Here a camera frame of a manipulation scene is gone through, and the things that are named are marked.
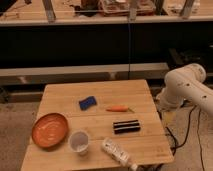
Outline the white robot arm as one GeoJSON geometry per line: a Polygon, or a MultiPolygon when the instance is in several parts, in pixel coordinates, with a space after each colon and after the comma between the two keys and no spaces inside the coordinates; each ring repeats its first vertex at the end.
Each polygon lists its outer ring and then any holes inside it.
{"type": "Polygon", "coordinates": [[[169,71],[164,77],[165,87],[157,95],[159,109],[175,110],[188,100],[213,116],[213,89],[203,84],[205,79],[206,71],[197,63],[169,71]]]}

